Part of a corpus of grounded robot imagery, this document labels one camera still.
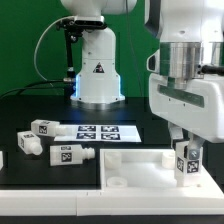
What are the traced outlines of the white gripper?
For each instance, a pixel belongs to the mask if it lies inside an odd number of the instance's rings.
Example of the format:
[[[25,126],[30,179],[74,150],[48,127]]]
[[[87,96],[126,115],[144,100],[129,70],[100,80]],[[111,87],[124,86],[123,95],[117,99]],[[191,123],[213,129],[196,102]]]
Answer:
[[[187,158],[198,160],[204,139],[224,142],[224,77],[205,75],[192,79],[185,90],[168,87],[167,80],[152,73],[149,78],[149,105],[153,114],[169,121],[171,147],[188,134]]]

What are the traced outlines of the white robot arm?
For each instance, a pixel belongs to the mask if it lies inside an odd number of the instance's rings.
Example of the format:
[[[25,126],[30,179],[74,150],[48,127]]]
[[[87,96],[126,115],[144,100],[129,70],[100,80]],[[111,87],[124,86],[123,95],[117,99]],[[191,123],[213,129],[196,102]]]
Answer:
[[[84,105],[121,101],[115,71],[116,37],[106,14],[132,10],[137,0],[61,0],[83,33],[82,69],[71,96]],[[145,26],[159,39],[147,59],[151,111],[169,122],[171,135],[187,130],[189,159],[205,140],[224,142],[224,0],[145,0]]]

